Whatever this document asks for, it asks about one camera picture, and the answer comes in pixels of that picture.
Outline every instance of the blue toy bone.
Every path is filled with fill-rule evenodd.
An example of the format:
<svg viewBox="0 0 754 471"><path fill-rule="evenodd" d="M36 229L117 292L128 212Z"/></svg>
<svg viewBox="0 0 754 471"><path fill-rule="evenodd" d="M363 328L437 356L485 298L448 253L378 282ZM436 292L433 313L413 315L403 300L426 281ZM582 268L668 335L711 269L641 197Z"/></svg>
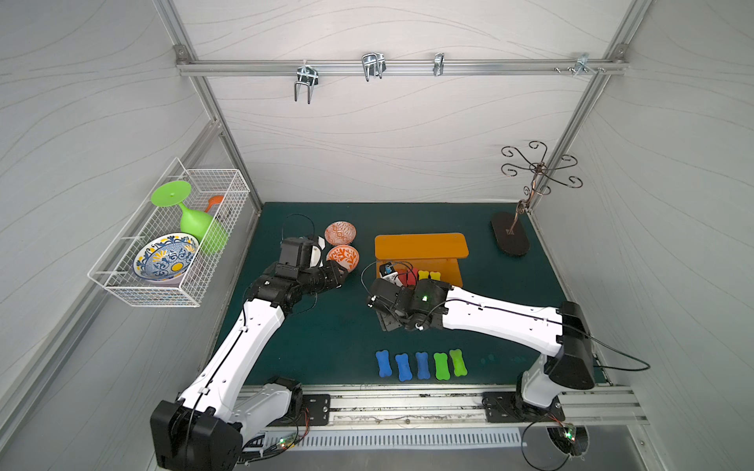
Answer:
<svg viewBox="0 0 754 471"><path fill-rule="evenodd" d="M409 354L402 353L395 356L395 363L398 364L398 379L401 381L411 381L411 367L409 366Z"/></svg>
<svg viewBox="0 0 754 471"><path fill-rule="evenodd" d="M380 350L375 353L377 357L377 363L379 364L379 377L387 378L393 375L393 370L390 368L390 355L387 350Z"/></svg>
<svg viewBox="0 0 754 471"><path fill-rule="evenodd" d="M419 379L429 379L429 359L427 352L416 352L416 362L419 366L416 377Z"/></svg>

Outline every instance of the white wire basket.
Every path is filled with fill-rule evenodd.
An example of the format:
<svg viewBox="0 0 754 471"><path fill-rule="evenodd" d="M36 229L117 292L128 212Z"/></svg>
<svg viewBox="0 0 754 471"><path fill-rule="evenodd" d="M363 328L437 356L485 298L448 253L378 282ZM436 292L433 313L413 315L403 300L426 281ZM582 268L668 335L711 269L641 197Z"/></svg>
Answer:
<svg viewBox="0 0 754 471"><path fill-rule="evenodd" d="M156 207L150 199L157 187L176 180L185 180L192 186L191 194L183 201L189 209L204 211L211 197L223 196L222 202L215 205L212 225L221 226L228 237L249 195L249 186L236 169L186 169L176 159L88 274L92 281L130 306L199 307L225 249L222 241L217 240L224 234L210 226L177 286L156 286L134 273L133 260L149 241L180 232L181 209L178 206ZM204 246L222 248L210 253L203 250Z"/></svg>

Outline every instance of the wall hook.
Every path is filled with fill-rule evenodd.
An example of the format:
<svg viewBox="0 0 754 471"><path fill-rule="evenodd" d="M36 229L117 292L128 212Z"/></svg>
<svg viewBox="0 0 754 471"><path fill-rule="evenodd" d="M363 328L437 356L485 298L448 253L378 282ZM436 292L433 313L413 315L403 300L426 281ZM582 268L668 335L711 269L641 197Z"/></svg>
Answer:
<svg viewBox="0 0 754 471"><path fill-rule="evenodd" d="M317 71L309 66L299 67L296 71L296 83L293 85L293 101L299 101L299 91L301 86L306 86L306 102L311 104L311 95L314 92L314 86L320 83L320 75Z"/></svg>
<svg viewBox="0 0 754 471"><path fill-rule="evenodd" d="M385 65L385 55L379 52L364 54L361 57L361 66L364 68L364 78L369 81L369 76L382 78L382 73L387 66Z"/></svg>
<svg viewBox="0 0 754 471"><path fill-rule="evenodd" d="M434 76L440 77L443 74L443 66L445 65L445 54L438 52L434 55Z"/></svg>

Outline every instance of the orange spoon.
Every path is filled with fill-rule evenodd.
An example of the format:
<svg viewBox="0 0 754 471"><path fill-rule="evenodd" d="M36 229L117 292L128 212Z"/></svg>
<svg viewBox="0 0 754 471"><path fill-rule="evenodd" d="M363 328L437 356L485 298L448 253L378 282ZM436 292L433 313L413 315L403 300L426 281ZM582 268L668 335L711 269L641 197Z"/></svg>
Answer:
<svg viewBox="0 0 754 471"><path fill-rule="evenodd" d="M225 197L223 197L221 194L211 197L210 200L207 201L209 204L207 204L207 208L204 210L204 212L208 213L212 209L212 206L222 203L222 200L224 199Z"/></svg>

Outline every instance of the orange wooden shelf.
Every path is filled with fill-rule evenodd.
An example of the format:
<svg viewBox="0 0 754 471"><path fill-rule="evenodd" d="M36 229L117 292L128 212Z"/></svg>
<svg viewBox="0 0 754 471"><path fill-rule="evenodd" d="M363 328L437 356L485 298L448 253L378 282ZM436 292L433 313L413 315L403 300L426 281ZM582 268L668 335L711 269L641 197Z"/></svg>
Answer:
<svg viewBox="0 0 754 471"><path fill-rule="evenodd" d="M458 232L375 237L375 257L379 261L408 261L417 270L439 271L442 281L455 286L463 286L458 259L468 256L466 237ZM377 265L379 276L380 264Z"/></svg>

